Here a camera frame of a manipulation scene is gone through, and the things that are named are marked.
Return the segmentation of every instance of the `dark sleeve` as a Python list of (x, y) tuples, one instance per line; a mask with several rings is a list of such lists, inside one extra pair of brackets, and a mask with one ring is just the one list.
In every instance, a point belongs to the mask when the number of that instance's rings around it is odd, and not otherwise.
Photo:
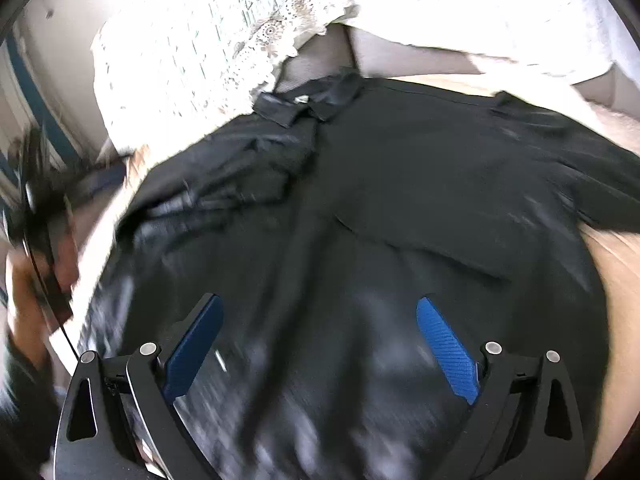
[(640, 158), (586, 126), (545, 136), (560, 162), (561, 187), (594, 228), (640, 232)]
[(58, 427), (51, 361), (48, 358), (43, 369), (36, 370), (10, 336), (4, 344), (0, 440), (4, 448), (11, 448), (16, 463), (37, 472), (49, 459)]

